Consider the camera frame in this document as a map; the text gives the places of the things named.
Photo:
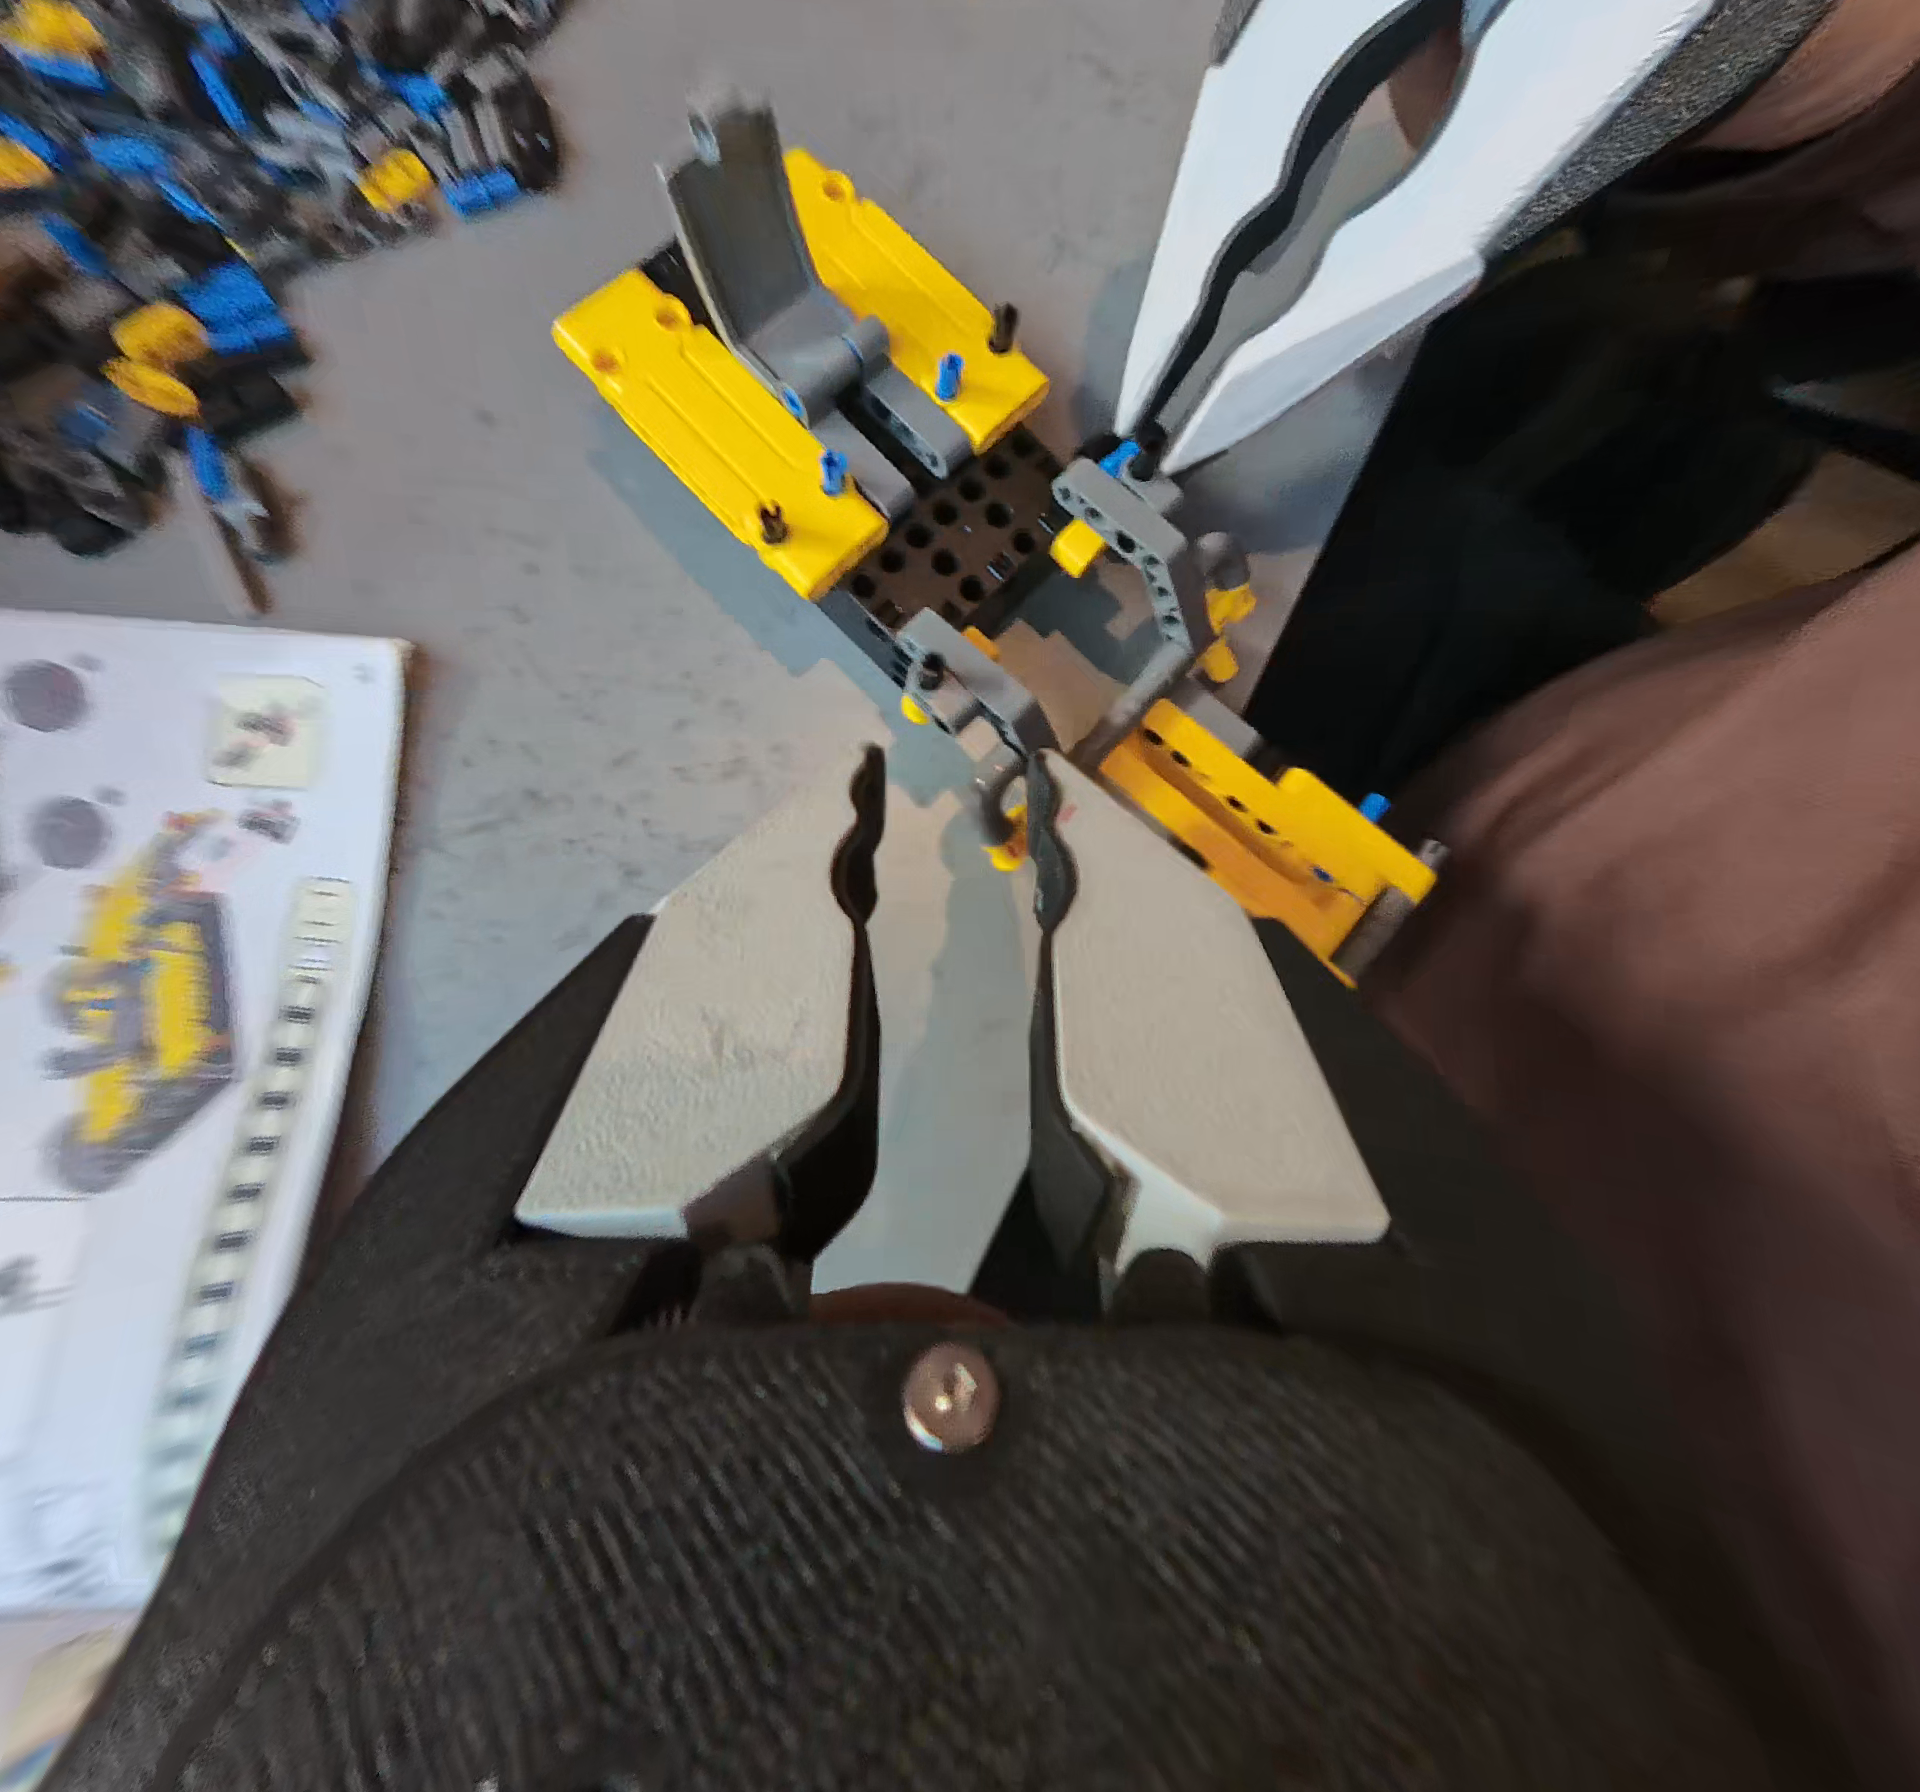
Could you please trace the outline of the pile of blue grey brick parts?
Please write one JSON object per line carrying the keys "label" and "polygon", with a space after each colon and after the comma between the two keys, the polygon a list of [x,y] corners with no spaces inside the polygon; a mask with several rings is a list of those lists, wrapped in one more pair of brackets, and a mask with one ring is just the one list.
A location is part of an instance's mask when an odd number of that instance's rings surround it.
{"label": "pile of blue grey brick parts", "polygon": [[572,0],[1,0],[1,518],[109,556],[180,503],[237,617],[288,522],[305,268],[549,193]]}

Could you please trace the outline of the open instruction booklet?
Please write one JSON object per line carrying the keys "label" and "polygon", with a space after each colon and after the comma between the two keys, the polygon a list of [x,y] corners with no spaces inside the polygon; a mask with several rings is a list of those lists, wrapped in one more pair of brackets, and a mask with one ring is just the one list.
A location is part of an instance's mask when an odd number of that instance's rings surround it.
{"label": "open instruction booklet", "polygon": [[134,1613],[291,1295],[413,648],[4,611],[1,1609]]}

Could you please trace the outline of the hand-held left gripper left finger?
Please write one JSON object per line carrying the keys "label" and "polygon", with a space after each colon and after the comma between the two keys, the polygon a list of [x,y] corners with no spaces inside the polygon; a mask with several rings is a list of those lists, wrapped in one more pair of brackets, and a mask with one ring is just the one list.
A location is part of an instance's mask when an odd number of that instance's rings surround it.
{"label": "hand-held left gripper left finger", "polygon": [[517,1226],[812,1261],[852,1223],[877,1170],[885,796],[884,751],[855,746],[659,903]]}

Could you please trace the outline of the grey desk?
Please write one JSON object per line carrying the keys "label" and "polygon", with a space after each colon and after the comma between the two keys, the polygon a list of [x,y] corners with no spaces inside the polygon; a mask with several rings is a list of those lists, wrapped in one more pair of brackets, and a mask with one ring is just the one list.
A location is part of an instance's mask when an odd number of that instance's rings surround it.
{"label": "grey desk", "polygon": [[1025,892],[962,819],[960,751],[747,561],[563,361],[549,323],[668,229],[682,100],[780,130],[991,299],[1105,422],[1219,0],[584,0],[538,54],[563,184],[322,272],[277,609],[416,652],[396,886],[319,1250],[365,1172],[534,996],[832,754],[888,741],[881,1165],[819,1285],[963,1287],[1021,1172]]}

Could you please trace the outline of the yellow black brick vehicle model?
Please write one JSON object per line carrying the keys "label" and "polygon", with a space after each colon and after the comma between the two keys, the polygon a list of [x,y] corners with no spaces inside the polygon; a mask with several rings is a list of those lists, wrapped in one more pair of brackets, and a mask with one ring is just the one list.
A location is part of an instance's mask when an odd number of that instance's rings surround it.
{"label": "yellow black brick vehicle model", "polygon": [[[1254,765],[1206,710],[1252,614],[1228,534],[1187,534],[1166,477],[1058,460],[1029,430],[1047,376],[988,307],[852,180],[789,149],[765,104],[687,113],[663,168],[672,239],[556,317],[558,351],[736,545],[821,609],[913,722],[991,735],[972,816],[995,867],[1025,856],[1024,770],[1067,754],[1242,912],[1353,986],[1432,892],[1408,849],[1317,777]],[[1139,581],[1153,650],[1062,735],[995,637],[1048,578]]]}

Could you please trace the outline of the person's brown sweater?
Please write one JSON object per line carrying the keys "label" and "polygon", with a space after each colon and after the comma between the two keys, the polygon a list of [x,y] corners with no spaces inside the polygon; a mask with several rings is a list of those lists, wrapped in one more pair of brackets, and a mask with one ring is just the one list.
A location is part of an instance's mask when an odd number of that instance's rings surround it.
{"label": "person's brown sweater", "polygon": [[1771,1635],[1916,1787],[1916,549],[1559,678],[1408,786],[1371,1000],[1647,1329]]}

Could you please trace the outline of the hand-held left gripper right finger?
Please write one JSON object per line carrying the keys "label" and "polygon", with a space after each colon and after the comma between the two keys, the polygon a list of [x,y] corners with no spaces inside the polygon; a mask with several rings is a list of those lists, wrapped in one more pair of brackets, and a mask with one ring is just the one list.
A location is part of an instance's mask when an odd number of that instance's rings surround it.
{"label": "hand-held left gripper right finger", "polygon": [[1368,1250],[1386,1204],[1254,923],[1067,756],[1025,763],[1029,1196],[1069,1276]]}

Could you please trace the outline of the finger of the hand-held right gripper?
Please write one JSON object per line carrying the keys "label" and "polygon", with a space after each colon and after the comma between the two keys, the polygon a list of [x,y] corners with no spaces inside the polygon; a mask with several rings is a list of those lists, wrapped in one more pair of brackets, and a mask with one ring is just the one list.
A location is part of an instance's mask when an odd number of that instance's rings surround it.
{"label": "finger of the hand-held right gripper", "polygon": [[1114,432],[1192,456],[1181,389],[1244,272],[1292,229],[1321,154],[1458,0],[1223,0],[1163,207]]}
{"label": "finger of the hand-held right gripper", "polygon": [[[1466,298],[1509,225],[1715,3],[1226,0],[1160,231],[1160,466],[1218,458]],[[1322,154],[1443,29],[1459,35],[1458,68],[1408,166],[1179,408],[1235,284],[1311,207]]]}

